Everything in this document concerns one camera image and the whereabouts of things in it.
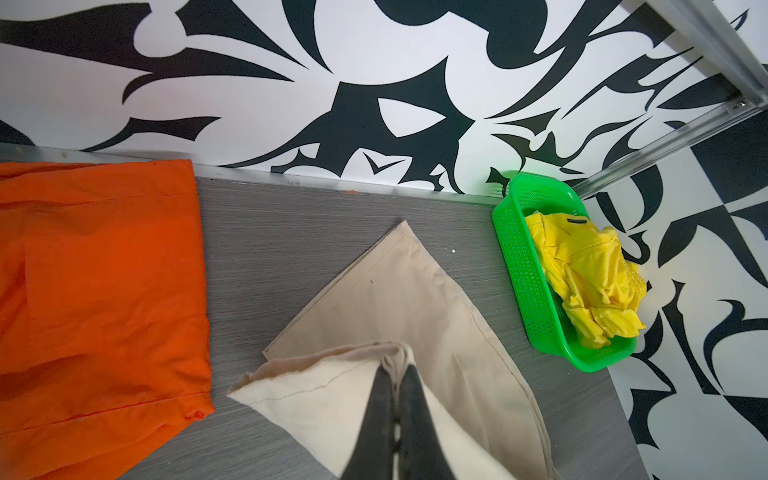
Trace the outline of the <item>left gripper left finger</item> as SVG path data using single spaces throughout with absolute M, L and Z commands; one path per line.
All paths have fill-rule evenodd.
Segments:
M 357 442 L 341 480 L 392 480 L 396 453 L 397 415 L 389 373 L 379 366 L 374 375 Z

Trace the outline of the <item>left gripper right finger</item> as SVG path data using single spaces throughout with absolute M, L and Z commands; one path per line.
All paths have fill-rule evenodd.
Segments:
M 454 479 L 444 456 L 420 375 L 414 365 L 405 370 L 398 389 L 400 479 Z

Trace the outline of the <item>beige shorts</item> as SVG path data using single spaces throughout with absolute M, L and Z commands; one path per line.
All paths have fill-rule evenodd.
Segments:
M 268 345 L 229 397 L 288 432 L 326 469 L 351 464 L 363 422 L 424 394 L 437 450 L 457 479 L 554 479 L 532 389 L 461 287 L 407 223 L 329 283 Z

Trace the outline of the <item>right aluminium frame post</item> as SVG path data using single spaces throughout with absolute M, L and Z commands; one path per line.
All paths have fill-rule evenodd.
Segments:
M 767 99 L 757 103 L 744 97 L 719 105 L 657 141 L 634 151 L 574 187 L 581 199 L 658 164 L 672 154 L 693 147 L 767 109 Z

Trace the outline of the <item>green plastic basket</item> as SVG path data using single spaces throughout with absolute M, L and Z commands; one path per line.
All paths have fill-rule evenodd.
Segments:
M 492 221 L 505 260 L 522 322 L 532 346 L 541 353 L 563 357 L 577 370 L 594 373 L 628 358 L 634 338 L 616 337 L 601 349 L 582 346 L 577 331 L 551 289 L 539 262 L 525 217 L 535 213 L 587 215 L 575 191 L 550 177 L 515 175 L 507 193 L 492 212 Z

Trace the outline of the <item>orange shorts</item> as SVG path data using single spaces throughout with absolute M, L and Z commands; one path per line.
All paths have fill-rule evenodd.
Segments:
M 115 479 L 211 390 L 192 164 L 3 164 L 2 477 Z

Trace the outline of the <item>yellow shorts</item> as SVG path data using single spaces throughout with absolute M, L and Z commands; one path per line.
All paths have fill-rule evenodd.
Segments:
M 602 349 L 615 337 L 646 328 L 638 316 L 647 283 L 627 261 L 617 231 L 585 216 L 536 211 L 525 218 L 549 286 L 576 330 L 579 343 Z

